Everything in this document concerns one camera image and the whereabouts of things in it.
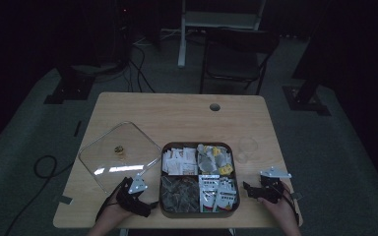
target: transparent container lid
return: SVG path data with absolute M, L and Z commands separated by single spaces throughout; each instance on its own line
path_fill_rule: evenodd
M 121 122 L 79 150 L 97 183 L 111 194 L 124 177 L 144 174 L 161 158 L 161 148 L 134 123 Z

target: black stand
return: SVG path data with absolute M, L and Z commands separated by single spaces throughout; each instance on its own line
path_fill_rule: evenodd
M 79 75 L 71 66 L 59 65 L 57 71 L 61 80 L 52 95 L 48 95 L 44 104 L 63 104 L 64 100 L 88 99 L 95 78 Z
M 320 116 L 331 116 L 327 106 L 323 105 L 315 93 L 317 83 L 305 81 L 301 88 L 283 87 L 284 96 L 291 110 L 316 111 Z

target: chair leg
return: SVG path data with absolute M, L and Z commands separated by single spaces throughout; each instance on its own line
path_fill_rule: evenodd
M 252 83 L 252 82 L 249 82 L 249 83 L 247 84 L 247 86 L 244 87 L 244 90 L 248 89 L 248 87 L 250 87 L 251 83 Z
M 260 88 L 262 87 L 263 80 L 265 79 L 267 64 L 264 65 L 262 72 L 260 73 L 259 77 L 259 85 L 257 85 L 256 95 L 259 94 Z

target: tray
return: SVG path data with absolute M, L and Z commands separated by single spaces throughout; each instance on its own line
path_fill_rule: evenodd
M 236 181 L 236 173 L 235 173 L 235 165 L 234 165 L 234 160 L 233 160 L 233 155 L 232 155 L 232 150 L 231 148 L 225 144 L 225 143 L 208 143 L 208 142 L 178 142 L 178 143 L 169 143 L 165 145 L 161 151 L 161 155 L 166 153 L 167 151 L 171 150 L 172 148 L 197 148 L 199 144 L 202 144 L 204 146 L 212 146 L 212 147 L 223 147 L 226 148 L 227 153 L 230 154 L 231 159 L 230 159 L 230 164 L 232 165 L 232 172 L 229 174 L 220 174 L 220 177 L 227 177 L 228 179 L 232 180 L 231 184 L 233 185 L 233 189 L 236 191 L 235 195 L 235 202 L 232 205 L 230 209 L 227 210 L 219 210 L 218 212 L 210 212 L 210 211 L 204 211 L 205 208 L 201 209 L 201 201 L 200 201 L 200 193 L 202 191 L 205 191 L 205 188 L 199 187 L 199 181 L 200 175 L 203 175 L 202 170 L 199 168 L 197 169 L 197 173 L 192 173 L 192 171 L 189 171 L 191 175 L 170 175 L 169 173 L 164 171 L 164 160 L 161 159 L 161 181 L 160 181 L 160 186 L 159 186 L 159 205 L 161 208 L 161 212 L 163 213 L 164 216 L 169 217 L 169 218 L 220 218 L 220 217 L 229 217 L 231 216 L 239 207 L 240 205 L 240 197 L 239 197 L 239 191 L 238 191 L 238 186 L 237 186 L 237 181 Z M 196 150 L 195 152 L 195 158 L 198 163 L 198 157 L 199 152 Z M 187 189 L 183 191 L 187 191 L 184 194 L 182 193 L 172 193 L 173 196 L 192 196 L 189 204 L 185 204 L 184 207 L 181 207 L 181 202 L 180 200 L 176 199 L 176 205 L 178 207 L 170 207 L 170 205 L 173 206 L 173 202 L 170 201 L 170 192 L 168 190 L 168 186 L 170 185 L 177 185 L 178 188 L 180 189 Z M 198 186 L 198 192 L 196 192 L 196 188 L 194 187 L 195 185 Z M 163 198 L 168 198 L 168 203 L 164 201 Z

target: human hand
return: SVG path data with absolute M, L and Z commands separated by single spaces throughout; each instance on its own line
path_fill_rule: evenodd
M 290 200 L 290 188 L 284 182 L 282 182 L 282 184 L 284 187 L 283 195 Z M 257 201 L 272 214 L 285 235 L 301 235 L 299 227 L 297 226 L 295 213 L 285 198 L 279 199 L 277 204 L 272 204 L 263 198 L 258 198 Z
M 101 236 L 107 234 L 109 231 L 118 226 L 125 218 L 134 213 L 122 208 L 116 201 L 116 195 L 119 189 L 116 190 L 109 199 L 106 208 L 100 214 L 94 227 L 89 231 L 88 236 Z

